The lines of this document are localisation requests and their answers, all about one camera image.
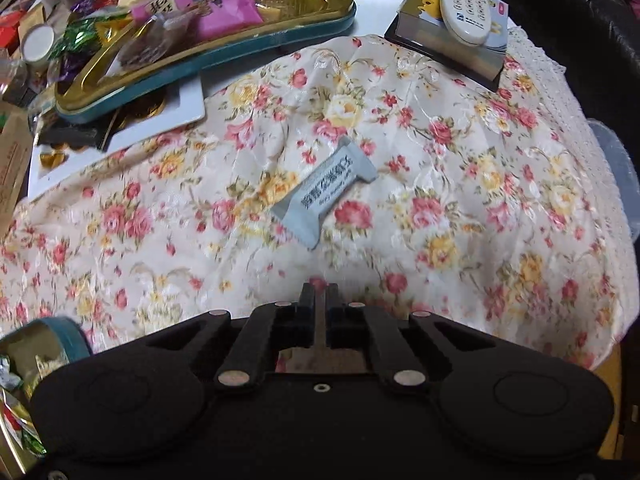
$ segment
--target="black device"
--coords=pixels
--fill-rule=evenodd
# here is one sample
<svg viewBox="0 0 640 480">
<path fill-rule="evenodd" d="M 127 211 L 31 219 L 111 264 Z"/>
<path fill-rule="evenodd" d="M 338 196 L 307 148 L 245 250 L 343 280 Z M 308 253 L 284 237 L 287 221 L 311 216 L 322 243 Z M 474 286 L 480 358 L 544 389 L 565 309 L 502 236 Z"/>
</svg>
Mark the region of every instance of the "black device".
<svg viewBox="0 0 640 480">
<path fill-rule="evenodd" d="M 337 285 L 324 294 L 327 346 L 362 350 L 369 372 L 274 371 L 279 351 L 314 344 L 308 283 L 297 302 L 245 319 L 212 310 L 46 377 L 31 415 L 49 452 L 26 478 L 622 480 L 640 471 L 597 457 L 613 403 L 589 371 L 427 312 L 396 320 L 344 304 Z"/>
</svg>

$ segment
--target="cartoon duck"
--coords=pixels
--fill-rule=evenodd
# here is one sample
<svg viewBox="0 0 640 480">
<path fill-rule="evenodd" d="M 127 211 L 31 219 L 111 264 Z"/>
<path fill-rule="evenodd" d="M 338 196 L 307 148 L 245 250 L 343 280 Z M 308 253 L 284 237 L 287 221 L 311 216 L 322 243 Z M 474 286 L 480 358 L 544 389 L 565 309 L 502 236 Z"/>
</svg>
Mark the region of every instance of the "cartoon duck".
<svg viewBox="0 0 640 480">
<path fill-rule="evenodd" d="M 422 5 L 418 7 L 418 10 L 423 10 L 436 20 L 442 19 L 442 13 L 440 12 L 440 0 L 422 0 Z"/>
</svg>

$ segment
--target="remote control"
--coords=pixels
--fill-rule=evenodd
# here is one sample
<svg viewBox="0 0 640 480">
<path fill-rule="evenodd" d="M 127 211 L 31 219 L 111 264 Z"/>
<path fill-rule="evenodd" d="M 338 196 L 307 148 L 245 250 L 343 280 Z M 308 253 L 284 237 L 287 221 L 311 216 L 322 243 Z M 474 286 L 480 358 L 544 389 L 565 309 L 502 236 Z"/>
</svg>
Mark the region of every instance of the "remote control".
<svg viewBox="0 0 640 480">
<path fill-rule="evenodd" d="M 478 46 L 491 30 L 491 12 L 487 0 L 440 0 L 442 19 L 460 43 Z"/>
</svg>

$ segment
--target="gray packet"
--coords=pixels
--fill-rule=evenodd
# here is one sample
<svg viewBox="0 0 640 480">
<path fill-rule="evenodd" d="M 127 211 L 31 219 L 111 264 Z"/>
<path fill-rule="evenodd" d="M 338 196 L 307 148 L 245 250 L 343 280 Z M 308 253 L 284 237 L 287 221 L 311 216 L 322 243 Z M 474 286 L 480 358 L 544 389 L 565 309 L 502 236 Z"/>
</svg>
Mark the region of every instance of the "gray packet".
<svg viewBox="0 0 640 480">
<path fill-rule="evenodd" d="M 376 167 L 347 136 L 320 166 L 279 202 L 271 213 L 300 242 L 313 249 L 320 241 L 320 225 L 335 201 L 357 178 L 373 182 Z"/>
</svg>

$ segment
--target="book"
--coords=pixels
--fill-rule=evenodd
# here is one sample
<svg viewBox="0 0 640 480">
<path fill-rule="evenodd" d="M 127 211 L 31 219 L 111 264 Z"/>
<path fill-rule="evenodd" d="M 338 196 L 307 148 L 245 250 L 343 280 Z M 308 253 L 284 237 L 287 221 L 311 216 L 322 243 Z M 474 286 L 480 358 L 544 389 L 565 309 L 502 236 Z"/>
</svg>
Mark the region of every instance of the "book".
<svg viewBox="0 0 640 480">
<path fill-rule="evenodd" d="M 389 37 L 385 37 L 427 54 L 489 89 L 497 89 L 507 51 L 509 6 L 501 0 L 488 2 L 491 31 L 481 46 L 468 46 L 453 38 L 442 20 L 440 0 L 404 0 L 397 23 L 394 20 L 387 31 Z"/>
</svg>

